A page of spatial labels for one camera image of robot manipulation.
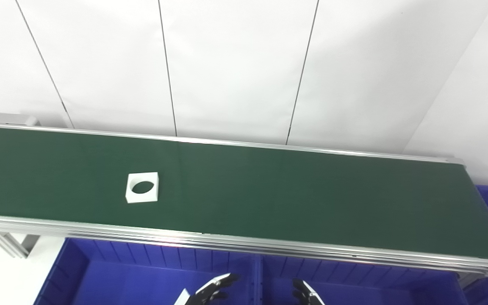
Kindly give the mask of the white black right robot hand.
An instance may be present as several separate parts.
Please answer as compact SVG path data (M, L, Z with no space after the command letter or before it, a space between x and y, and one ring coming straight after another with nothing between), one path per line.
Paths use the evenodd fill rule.
M299 305L325 305L317 291L314 290L306 281L293 278L292 285L292 295L299 302Z

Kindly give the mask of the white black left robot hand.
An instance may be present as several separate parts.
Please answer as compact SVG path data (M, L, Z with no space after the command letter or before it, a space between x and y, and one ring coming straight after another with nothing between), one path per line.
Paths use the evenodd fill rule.
M239 278L238 274L226 273L212 278L193 294L183 289L174 304L209 305L213 300L227 299L228 293L222 291L222 289L232 286Z

